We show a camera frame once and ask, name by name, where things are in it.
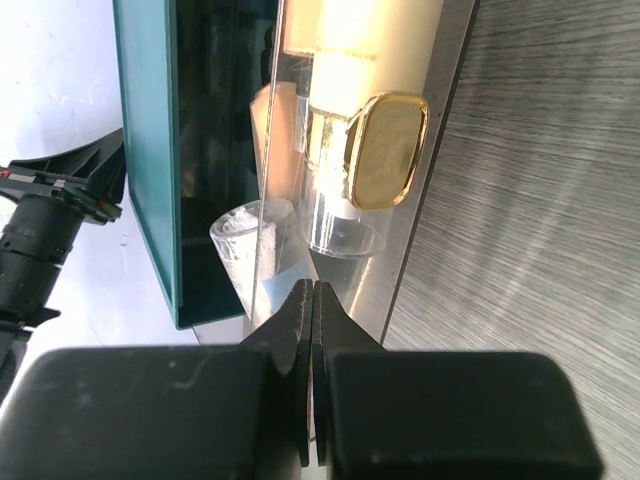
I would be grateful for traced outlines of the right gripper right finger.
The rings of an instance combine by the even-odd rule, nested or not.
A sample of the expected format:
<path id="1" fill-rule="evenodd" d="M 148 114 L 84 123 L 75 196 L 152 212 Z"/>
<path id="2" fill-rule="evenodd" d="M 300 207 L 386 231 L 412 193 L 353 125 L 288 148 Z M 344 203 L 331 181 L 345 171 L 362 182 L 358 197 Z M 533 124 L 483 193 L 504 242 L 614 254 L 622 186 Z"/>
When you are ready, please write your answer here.
<path id="1" fill-rule="evenodd" d="M 312 306 L 312 393 L 316 453 L 319 465 L 327 464 L 329 447 L 330 393 L 328 383 L 329 354 L 336 350 L 384 352 L 344 310 L 333 287 L 316 281 Z"/>

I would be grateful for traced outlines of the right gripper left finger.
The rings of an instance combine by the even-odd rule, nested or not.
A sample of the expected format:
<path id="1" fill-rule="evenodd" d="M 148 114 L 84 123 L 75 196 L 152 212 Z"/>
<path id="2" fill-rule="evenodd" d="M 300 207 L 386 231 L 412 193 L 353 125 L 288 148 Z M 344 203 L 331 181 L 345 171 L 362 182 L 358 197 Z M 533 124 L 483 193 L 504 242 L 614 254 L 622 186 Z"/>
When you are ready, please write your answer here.
<path id="1" fill-rule="evenodd" d="M 313 281 L 298 280 L 281 307 L 241 345 L 266 350 L 277 371 L 276 403 L 302 467 L 309 465 Z"/>

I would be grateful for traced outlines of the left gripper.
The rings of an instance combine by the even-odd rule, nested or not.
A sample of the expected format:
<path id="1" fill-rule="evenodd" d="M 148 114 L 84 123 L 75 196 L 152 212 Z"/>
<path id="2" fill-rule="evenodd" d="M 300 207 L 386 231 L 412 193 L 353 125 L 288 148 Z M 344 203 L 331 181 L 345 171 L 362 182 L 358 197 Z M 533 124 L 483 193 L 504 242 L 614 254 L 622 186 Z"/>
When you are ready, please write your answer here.
<path id="1" fill-rule="evenodd" d="M 84 222 L 120 218 L 125 146 L 117 129 L 85 146 L 1 169 L 1 195 L 16 203 L 1 232 L 1 348 L 60 315 L 46 307 Z"/>

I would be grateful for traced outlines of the clear blue label bottle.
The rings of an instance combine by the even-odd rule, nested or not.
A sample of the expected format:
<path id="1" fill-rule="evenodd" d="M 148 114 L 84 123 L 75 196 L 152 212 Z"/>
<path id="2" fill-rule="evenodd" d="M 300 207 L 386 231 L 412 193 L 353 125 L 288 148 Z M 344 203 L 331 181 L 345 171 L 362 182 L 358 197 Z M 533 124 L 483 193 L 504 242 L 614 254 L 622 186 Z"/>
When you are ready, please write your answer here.
<path id="1" fill-rule="evenodd" d="M 297 226 L 285 199 L 246 203 L 211 225 L 210 237 L 253 330 L 283 305 L 297 281 L 318 279 Z"/>

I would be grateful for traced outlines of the teal drawer organizer box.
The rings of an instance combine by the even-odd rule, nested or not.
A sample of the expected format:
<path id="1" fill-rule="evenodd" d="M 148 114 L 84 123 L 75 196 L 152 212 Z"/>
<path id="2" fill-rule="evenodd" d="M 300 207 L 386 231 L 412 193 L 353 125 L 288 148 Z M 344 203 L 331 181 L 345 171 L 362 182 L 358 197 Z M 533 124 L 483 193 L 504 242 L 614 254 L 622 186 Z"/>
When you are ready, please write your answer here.
<path id="1" fill-rule="evenodd" d="M 129 196 L 174 324 L 242 313 L 209 235 L 258 196 L 250 119 L 274 1 L 113 5 Z"/>

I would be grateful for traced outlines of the cream gold pump bottle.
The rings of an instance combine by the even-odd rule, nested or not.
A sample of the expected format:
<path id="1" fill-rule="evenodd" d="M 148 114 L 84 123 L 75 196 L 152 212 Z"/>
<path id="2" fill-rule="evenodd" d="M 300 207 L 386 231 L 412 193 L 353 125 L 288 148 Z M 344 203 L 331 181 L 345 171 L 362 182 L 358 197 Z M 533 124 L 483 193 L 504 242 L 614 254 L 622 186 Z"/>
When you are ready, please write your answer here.
<path id="1" fill-rule="evenodd" d="M 304 163 L 299 232 L 340 259 L 385 249 L 429 125 L 423 89 L 439 1 L 289 1 L 282 51 L 292 59 L 294 146 Z"/>

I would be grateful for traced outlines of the peach foundation bottle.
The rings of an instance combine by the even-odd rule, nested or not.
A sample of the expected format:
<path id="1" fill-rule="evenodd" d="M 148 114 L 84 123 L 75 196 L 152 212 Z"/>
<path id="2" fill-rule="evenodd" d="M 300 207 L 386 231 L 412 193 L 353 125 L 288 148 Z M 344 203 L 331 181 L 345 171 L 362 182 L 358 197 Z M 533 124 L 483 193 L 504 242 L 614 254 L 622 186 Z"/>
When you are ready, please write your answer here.
<path id="1" fill-rule="evenodd" d="M 301 153 L 293 146 L 297 115 L 296 84 L 277 82 L 272 108 L 270 86 L 259 90 L 250 103 L 259 192 L 262 198 L 294 203 L 301 190 Z"/>

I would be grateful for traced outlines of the clear smoky drawer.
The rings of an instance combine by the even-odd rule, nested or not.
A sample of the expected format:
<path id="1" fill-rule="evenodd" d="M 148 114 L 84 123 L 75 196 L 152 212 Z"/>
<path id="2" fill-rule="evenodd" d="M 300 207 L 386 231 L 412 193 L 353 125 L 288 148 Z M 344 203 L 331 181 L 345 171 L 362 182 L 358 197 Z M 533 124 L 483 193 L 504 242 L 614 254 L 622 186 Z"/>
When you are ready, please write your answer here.
<path id="1" fill-rule="evenodd" d="M 252 121 L 260 175 L 249 318 L 326 282 L 385 337 L 479 5 L 282 1 Z"/>

